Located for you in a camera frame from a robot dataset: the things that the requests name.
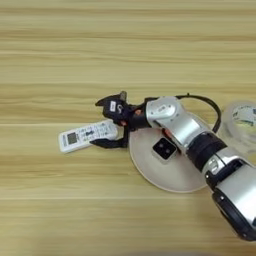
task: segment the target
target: white remote control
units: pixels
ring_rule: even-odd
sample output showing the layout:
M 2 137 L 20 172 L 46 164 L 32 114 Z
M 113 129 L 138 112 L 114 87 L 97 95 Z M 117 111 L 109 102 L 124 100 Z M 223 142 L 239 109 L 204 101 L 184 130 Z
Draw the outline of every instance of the white remote control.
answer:
M 112 120 L 89 124 L 61 133 L 59 135 L 60 150 L 63 153 L 70 153 L 91 146 L 90 141 L 97 139 L 114 140 L 117 136 L 117 126 Z

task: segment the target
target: black cable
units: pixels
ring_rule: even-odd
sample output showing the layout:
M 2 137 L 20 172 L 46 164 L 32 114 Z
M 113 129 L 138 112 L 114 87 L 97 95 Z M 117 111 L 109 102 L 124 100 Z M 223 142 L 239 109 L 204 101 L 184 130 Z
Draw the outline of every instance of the black cable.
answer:
M 197 100 L 206 102 L 208 105 L 210 105 L 216 111 L 216 113 L 218 115 L 215 125 L 212 128 L 212 131 L 214 133 L 216 133 L 219 130 L 220 125 L 221 125 L 221 110 L 220 110 L 219 106 L 213 100 L 211 100 L 207 97 L 204 97 L 204 96 L 190 95 L 189 93 L 187 95 L 177 95 L 176 98 L 179 100 L 184 99 L 184 98 L 193 98 L 193 99 L 197 99 Z

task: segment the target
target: round white base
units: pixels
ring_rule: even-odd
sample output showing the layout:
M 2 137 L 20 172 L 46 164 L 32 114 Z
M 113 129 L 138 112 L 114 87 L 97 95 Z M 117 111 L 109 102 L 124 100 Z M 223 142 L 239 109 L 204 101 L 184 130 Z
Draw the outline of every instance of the round white base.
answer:
M 183 156 L 176 153 L 163 162 L 153 153 L 153 146 L 163 138 L 157 129 L 141 129 L 130 134 L 130 154 L 139 172 L 155 186 L 178 193 L 189 193 L 206 186 L 203 175 Z

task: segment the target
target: robotic arm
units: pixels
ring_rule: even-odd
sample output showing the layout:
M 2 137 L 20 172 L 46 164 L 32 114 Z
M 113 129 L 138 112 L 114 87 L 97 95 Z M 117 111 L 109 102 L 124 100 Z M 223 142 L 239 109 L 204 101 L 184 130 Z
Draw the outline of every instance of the robotic arm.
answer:
M 130 131 L 146 127 L 164 129 L 180 152 L 204 175 L 213 191 L 213 201 L 238 236 L 256 241 L 255 167 L 214 134 L 220 125 L 220 110 L 215 103 L 219 119 L 212 131 L 184 109 L 179 100 L 183 97 L 190 95 L 147 98 L 135 106 L 126 103 L 126 93 L 122 92 L 99 101 L 96 105 L 104 107 L 104 116 L 124 126 L 125 132 L 119 141 L 100 140 L 93 144 L 105 148 L 127 147 Z

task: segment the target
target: white plate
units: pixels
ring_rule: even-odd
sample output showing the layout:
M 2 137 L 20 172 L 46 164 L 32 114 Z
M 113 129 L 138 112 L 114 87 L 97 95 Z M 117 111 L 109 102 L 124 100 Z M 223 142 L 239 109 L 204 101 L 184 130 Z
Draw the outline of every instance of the white plate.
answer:
M 152 153 L 152 147 L 162 138 L 156 129 L 141 129 L 130 134 L 130 154 L 139 172 L 155 186 L 179 193 L 189 193 L 206 186 L 203 175 L 190 160 L 179 153 L 161 162 Z

